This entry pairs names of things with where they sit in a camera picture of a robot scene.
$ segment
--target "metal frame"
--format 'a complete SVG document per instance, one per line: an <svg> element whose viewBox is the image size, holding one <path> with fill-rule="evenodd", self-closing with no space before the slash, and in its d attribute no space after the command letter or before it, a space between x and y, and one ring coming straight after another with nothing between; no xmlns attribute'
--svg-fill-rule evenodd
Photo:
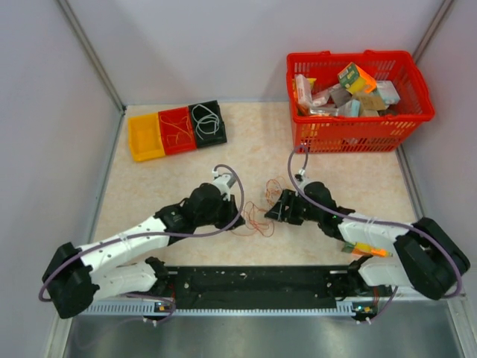
<svg viewBox="0 0 477 358"><path fill-rule="evenodd" d="M109 97L113 101L114 105L118 108L122 114L121 119L118 123L118 130L113 141L113 145L110 151L110 160L106 165L104 171L104 183L101 187L101 194L98 200L98 206L96 208L94 218L91 224L90 230L90 239L93 238L95 228L97 225L99 212L103 202L104 193L106 191L107 179L109 177L110 168L113 163L114 154L116 151L116 146L121 133L122 120L124 118L124 112L126 106L121 100L119 94L117 93L113 83L111 82L109 76L107 75L106 70L104 69L101 61L96 54L95 49L93 48L91 42L89 41L84 29L82 28L80 21L75 15L72 6L69 4L68 0L55 0L58 4L58 7L62 14L65 16L66 21L68 22L70 28L72 29L74 35L77 37L78 42L80 43L81 48L84 51L84 54L88 58L89 62L92 65L93 70L98 76L99 80L103 84L105 90L107 91ZM437 30L443 24L445 18L450 14L452 6L454 5L455 0L443 0L440 8L435 14L434 19L431 21L428 29L426 30L423 38L421 39L418 47L413 53L414 61L417 63L426 51L429 43L434 38ZM408 159L406 157L405 151L400 146L397 149L397 159L399 161L400 167L402 169L402 176L405 180L405 185L408 188L409 198L411 199L412 207L416 217L421 217L425 213L425 208L423 202L420 200L420 193L417 187L415 180L413 179L411 168L409 167ZM455 325L456 334L460 340L462 349L464 351L465 357L477 357L477 341L476 341L476 327L473 320L473 311L470 307L470 303L467 298L462 297L459 299L451 300L448 303L449 310L451 312L452 320ZM51 335L47 345L47 351L45 358L56 358L62 357L66 349L66 341L69 335L69 330L71 328L72 320L61 320L58 315L54 319L54 323L51 327Z"/></svg>
<svg viewBox="0 0 477 358"><path fill-rule="evenodd" d="M113 101L114 105L118 108L119 112L124 114L126 106L124 102L119 97L116 88L113 86L109 76L107 75L106 70L103 67L103 64L99 60L98 55L96 54L95 49L92 47L91 42L88 39L88 36L84 32L81 23L75 15L75 12L72 9L72 6L69 4L68 0L55 0L58 4L58 7L61 13L65 16L68 25L72 29L73 34L78 39L81 48L84 51L87 59L91 63L92 68L94 69L96 75L98 76L100 82L103 84L107 94Z"/></svg>

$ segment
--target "rubber band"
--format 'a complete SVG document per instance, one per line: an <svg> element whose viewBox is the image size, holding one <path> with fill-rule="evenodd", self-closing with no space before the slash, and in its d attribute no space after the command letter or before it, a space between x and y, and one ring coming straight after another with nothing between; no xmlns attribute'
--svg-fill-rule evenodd
<svg viewBox="0 0 477 358"><path fill-rule="evenodd" d="M280 180L284 183L285 186L286 180L284 177L276 177L274 179L270 179L267 181L265 185L265 199L268 203L268 209L270 209L275 203L278 201L279 197L282 194L283 188ZM263 209L253 203L252 201L248 201L244 205L244 209L242 210L242 215L245 219L245 227L248 230L251 230L250 233L238 233L232 231L232 233L236 236L252 236L255 233L260 233L263 237L271 237L275 233L275 223L273 220L264 218L259 218L257 216L262 216L265 214L268 209Z"/></svg>
<svg viewBox="0 0 477 358"><path fill-rule="evenodd" d="M206 110L207 112L209 112L209 114L206 114L205 116L201 117L200 119L197 119L195 118L195 115L194 115L194 111L197 107L200 107L200 108L203 108L204 110ZM218 118L218 115L213 113L209 108L207 108L206 106L202 105L202 104L197 104L194 108L192 108L191 110L191 116L192 116L192 120L197 123L197 125L195 126L195 133L198 135L199 138L203 139L203 137L200 135L200 132L202 134L206 134L206 135L215 135L219 128L220 128L220 119ZM214 125L214 130L213 131L205 131L201 125L209 125L209 124L213 124Z"/></svg>
<svg viewBox="0 0 477 358"><path fill-rule="evenodd" d="M161 115L159 116L159 120L164 124L164 125L170 125L171 127L177 129L179 131L179 133L176 133L176 134L168 134L166 136L166 140L167 140L167 143L169 145L171 145L171 143L169 142L169 139L171 137L174 137L175 138L175 145L179 145L179 138L180 138L180 135L181 134L185 134L187 135L187 137L189 138L189 141L187 143L184 143L184 144L189 144L193 138L192 138L192 126L190 124L190 121L189 121L189 117L188 116L184 116L182 117L181 119L178 120L178 122L173 122L169 117L167 116L164 116L164 115ZM185 124L186 125L186 129L183 129L181 128L179 125L183 125Z"/></svg>
<svg viewBox="0 0 477 358"><path fill-rule="evenodd" d="M371 228L374 224L374 222L377 220L378 218L375 217L375 216L372 216L370 217L367 221L366 221L366 225L364 226L364 235L367 237L367 242L369 243L369 245L372 245L372 246L375 246L375 242L373 240L373 237L371 235Z"/></svg>
<svg viewBox="0 0 477 358"><path fill-rule="evenodd" d="M131 261L133 259L133 257L131 257L131 252L133 251L133 248L131 247L130 240L127 238L127 234L124 232L119 233L118 238L122 241L124 247L126 248L126 262Z"/></svg>

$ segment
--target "orange string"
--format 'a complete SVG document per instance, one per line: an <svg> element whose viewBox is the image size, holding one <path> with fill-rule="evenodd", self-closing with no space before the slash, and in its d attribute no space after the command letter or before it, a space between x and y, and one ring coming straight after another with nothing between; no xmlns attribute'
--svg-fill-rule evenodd
<svg viewBox="0 0 477 358"><path fill-rule="evenodd" d="M172 138L175 138L175 145L178 145L179 143L179 138L180 138L180 135L181 134L185 134L187 135L187 137L189 138L189 142L192 141L192 128L191 128L191 124L190 124L190 121L189 121L189 117L188 116L184 116L182 117L181 119L179 119L177 122L173 122L169 117L167 116L164 116L164 115L160 115L159 117L159 120L164 124L164 125L170 125L171 127L173 128L176 128L179 132L176 133L176 134L168 134L165 138L167 140L167 143L169 145L171 145L171 143L169 142L169 139L172 137ZM186 130L179 127L179 125L183 125L183 124L186 124Z"/></svg>
<svg viewBox="0 0 477 358"><path fill-rule="evenodd" d="M284 183L283 186L285 186L286 181L283 177L277 177L275 179L270 179L269 181L267 181L265 198L267 200L269 208L275 205L275 203L278 201L279 197L282 194L283 189L280 183L280 179ZM232 231L232 233L237 236L252 236L255 233L259 232L264 237L271 237L275 232L274 221L263 217L263 214L265 214L268 209L263 209L261 207L258 207L252 201L248 201L244 205L242 215L245 219L245 227L251 230L251 233L236 233L234 231Z"/></svg>

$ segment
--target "beige table surface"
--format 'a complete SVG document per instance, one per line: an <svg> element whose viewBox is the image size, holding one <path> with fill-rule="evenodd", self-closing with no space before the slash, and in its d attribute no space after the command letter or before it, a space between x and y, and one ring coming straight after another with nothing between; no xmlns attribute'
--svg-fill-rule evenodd
<svg viewBox="0 0 477 358"><path fill-rule="evenodd" d="M220 103L228 143L164 157L133 161L127 144L127 118L179 106L129 106L121 130L95 241L128 229L161 207L188 197L201 183L212 181L215 164L232 166L240 176L246 200L267 207L265 183L286 174L292 150L288 103ZM293 162L294 172L303 155ZM313 154L306 174L325 183L338 205L383 219L412 222L414 214L395 153ZM239 190L233 188L239 201ZM213 231L205 227L200 232ZM246 228L239 233L249 233ZM152 251L167 265L332 265L354 260L340 252L342 244L325 236L316 224L275 224L272 237L231 232L188 238Z"/></svg>

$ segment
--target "small box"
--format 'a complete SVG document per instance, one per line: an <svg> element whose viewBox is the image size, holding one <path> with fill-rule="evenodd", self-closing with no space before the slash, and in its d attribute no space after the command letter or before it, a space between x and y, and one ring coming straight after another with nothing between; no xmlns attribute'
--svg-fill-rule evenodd
<svg viewBox="0 0 477 358"><path fill-rule="evenodd" d="M401 100L399 93L396 91L391 81L377 81L375 92L382 98L387 104L398 104Z"/></svg>
<svg viewBox="0 0 477 358"><path fill-rule="evenodd" d="M379 117L379 113L377 110L360 110L359 116L360 117Z"/></svg>
<svg viewBox="0 0 477 358"><path fill-rule="evenodd" d="M356 93L353 99L361 102L361 110L385 110L387 107L382 98L374 93Z"/></svg>
<svg viewBox="0 0 477 358"><path fill-rule="evenodd" d="M338 80L342 87L352 95L357 92L371 93L376 88L376 80L354 62L338 73Z"/></svg>
<svg viewBox="0 0 477 358"><path fill-rule="evenodd" d="M351 94L346 91L340 84L331 86L329 89L329 95L333 102L335 102L336 107L341 107L351 100Z"/></svg>
<svg viewBox="0 0 477 358"><path fill-rule="evenodd" d="M338 108L338 115L345 117L357 117L359 116L360 108L361 104L359 101L352 99Z"/></svg>

